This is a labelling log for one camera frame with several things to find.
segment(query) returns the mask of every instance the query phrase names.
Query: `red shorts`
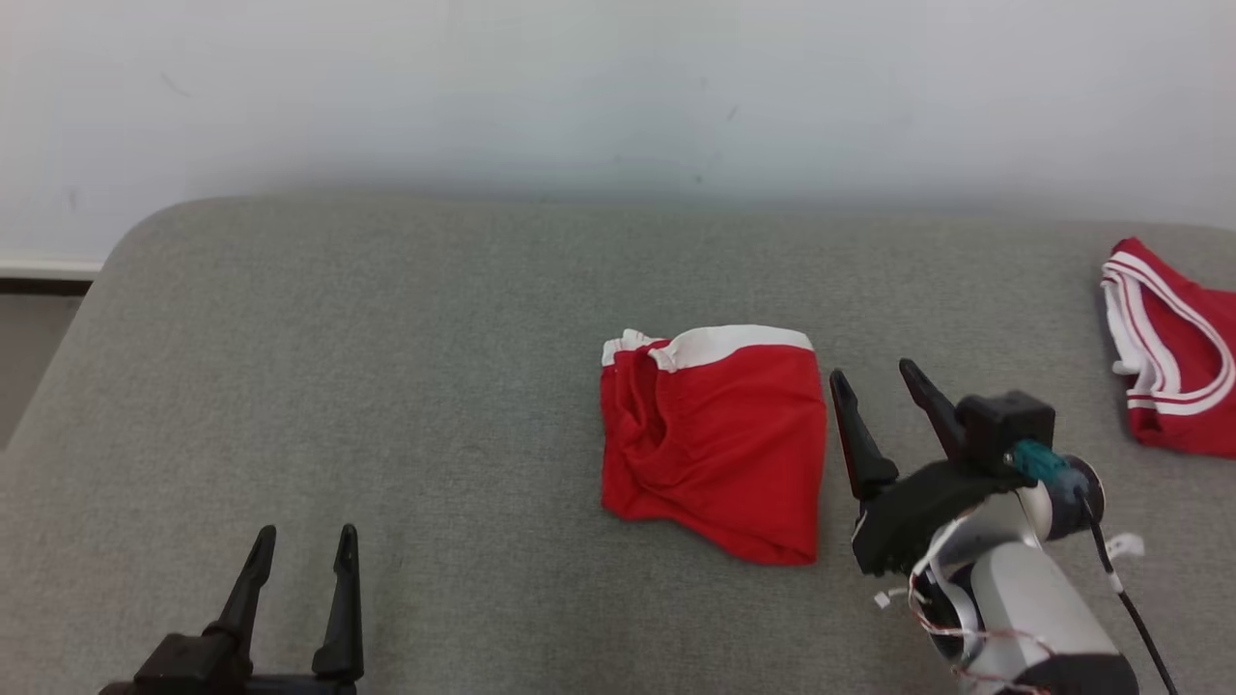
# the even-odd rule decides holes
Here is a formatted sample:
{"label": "red shorts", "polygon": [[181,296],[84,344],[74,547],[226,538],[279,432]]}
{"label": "red shorts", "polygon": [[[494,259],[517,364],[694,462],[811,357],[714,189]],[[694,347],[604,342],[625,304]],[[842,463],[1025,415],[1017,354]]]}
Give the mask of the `red shorts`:
{"label": "red shorts", "polygon": [[1189,281],[1136,239],[1112,249],[1103,289],[1137,440],[1236,459],[1236,293]]}
{"label": "red shorts", "polygon": [[601,503],[754,563],[816,560],[827,411],[806,335],[760,325],[606,343]]}

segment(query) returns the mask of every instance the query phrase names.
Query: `folded red cloth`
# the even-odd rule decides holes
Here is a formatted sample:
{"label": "folded red cloth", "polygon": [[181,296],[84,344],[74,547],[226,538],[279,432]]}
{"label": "folded red cloth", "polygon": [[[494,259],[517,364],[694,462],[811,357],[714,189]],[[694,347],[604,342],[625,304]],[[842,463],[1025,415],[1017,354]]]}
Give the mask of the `folded red cloth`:
{"label": "folded red cloth", "polygon": [[827,409],[806,335],[627,330],[606,343],[601,503],[669,518],[753,563],[816,561]]}
{"label": "folded red cloth", "polygon": [[1192,282],[1136,239],[1112,249],[1103,289],[1137,440],[1236,459],[1236,293]]}

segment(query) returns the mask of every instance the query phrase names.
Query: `baseboard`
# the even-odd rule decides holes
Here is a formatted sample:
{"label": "baseboard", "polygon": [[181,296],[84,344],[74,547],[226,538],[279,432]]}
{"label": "baseboard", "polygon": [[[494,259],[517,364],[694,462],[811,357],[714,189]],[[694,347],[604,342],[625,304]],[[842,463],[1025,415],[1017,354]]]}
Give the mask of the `baseboard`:
{"label": "baseboard", "polygon": [[82,297],[103,263],[91,261],[37,261],[0,257],[0,294]]}
{"label": "baseboard", "polygon": [[44,294],[48,297],[85,297],[94,284],[89,279],[47,279],[37,277],[0,277],[0,294]]}

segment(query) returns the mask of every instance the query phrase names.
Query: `gray fabric surface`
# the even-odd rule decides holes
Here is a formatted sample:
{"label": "gray fabric surface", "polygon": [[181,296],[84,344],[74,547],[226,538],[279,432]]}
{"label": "gray fabric surface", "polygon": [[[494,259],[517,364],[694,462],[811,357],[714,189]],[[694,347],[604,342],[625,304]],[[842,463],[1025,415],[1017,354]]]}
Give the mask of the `gray fabric surface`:
{"label": "gray fabric surface", "polygon": [[[1027,390],[1105,476],[1121,576],[1185,693],[1231,690],[1236,465],[1137,446],[1099,263],[1142,236],[1232,284],[1236,235],[925,221],[210,200],[116,250],[4,461],[0,634],[11,693],[89,693],[222,607],[257,529],[279,543],[253,659],[304,672],[339,528],[360,529],[368,693],[952,693],[848,548],[836,432],[821,559],[743,564],[599,506],[603,340],[722,323],[802,330],[885,453],[938,456],[897,375]],[[1052,547],[1161,685],[1089,538]]]}

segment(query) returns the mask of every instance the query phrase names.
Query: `white wall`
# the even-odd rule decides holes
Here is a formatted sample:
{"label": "white wall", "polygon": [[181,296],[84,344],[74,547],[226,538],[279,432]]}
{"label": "white wall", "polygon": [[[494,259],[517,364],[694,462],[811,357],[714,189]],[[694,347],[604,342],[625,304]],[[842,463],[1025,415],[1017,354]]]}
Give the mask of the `white wall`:
{"label": "white wall", "polygon": [[1236,228],[1232,0],[0,0],[0,263],[372,177]]}

